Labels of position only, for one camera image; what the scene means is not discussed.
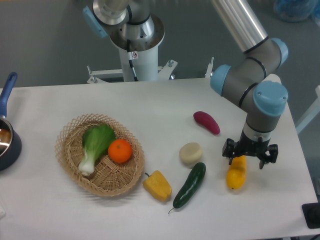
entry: green leafy vegetable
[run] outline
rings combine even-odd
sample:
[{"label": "green leafy vegetable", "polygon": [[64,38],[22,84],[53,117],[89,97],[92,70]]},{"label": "green leafy vegetable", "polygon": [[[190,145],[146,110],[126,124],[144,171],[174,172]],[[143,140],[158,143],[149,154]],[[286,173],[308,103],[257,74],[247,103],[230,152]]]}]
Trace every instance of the green leafy vegetable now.
[{"label": "green leafy vegetable", "polygon": [[95,170],[95,162],[108,151],[109,145],[116,140],[114,130],[107,125],[89,128],[82,137],[83,159],[79,164],[79,171],[89,176]]}]

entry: orange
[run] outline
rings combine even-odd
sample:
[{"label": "orange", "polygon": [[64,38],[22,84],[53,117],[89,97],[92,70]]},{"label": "orange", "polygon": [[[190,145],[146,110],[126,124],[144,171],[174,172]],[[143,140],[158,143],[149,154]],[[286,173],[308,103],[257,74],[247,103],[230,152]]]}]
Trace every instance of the orange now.
[{"label": "orange", "polygon": [[131,158],[132,147],[126,140],[117,139],[110,144],[108,148],[108,155],[112,161],[121,164]]}]

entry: round white object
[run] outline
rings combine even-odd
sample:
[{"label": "round white object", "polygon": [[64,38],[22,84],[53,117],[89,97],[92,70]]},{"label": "round white object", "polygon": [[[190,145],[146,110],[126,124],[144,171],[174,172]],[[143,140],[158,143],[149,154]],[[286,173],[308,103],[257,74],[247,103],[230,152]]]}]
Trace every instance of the round white object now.
[{"label": "round white object", "polygon": [[179,151],[179,157],[186,164],[193,164],[200,160],[202,148],[197,142],[190,142],[184,145]]}]

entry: cucumber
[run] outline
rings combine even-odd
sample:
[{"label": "cucumber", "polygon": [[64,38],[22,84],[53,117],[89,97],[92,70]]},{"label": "cucumber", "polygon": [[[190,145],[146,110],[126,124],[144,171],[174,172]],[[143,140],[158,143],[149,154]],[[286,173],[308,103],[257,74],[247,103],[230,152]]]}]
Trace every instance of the cucumber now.
[{"label": "cucumber", "polygon": [[194,165],[184,185],[175,196],[173,200],[173,208],[171,210],[183,207],[191,199],[203,182],[205,173],[206,165],[203,162],[198,162]]}]

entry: sweet potato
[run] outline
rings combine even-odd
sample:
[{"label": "sweet potato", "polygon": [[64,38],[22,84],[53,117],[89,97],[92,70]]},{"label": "sweet potato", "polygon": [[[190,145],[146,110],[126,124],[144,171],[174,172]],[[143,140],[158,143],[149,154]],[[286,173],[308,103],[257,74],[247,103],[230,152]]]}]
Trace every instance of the sweet potato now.
[{"label": "sweet potato", "polygon": [[201,126],[205,127],[214,135],[220,133],[220,128],[214,118],[206,112],[197,111],[193,114],[194,120],[200,124]]}]

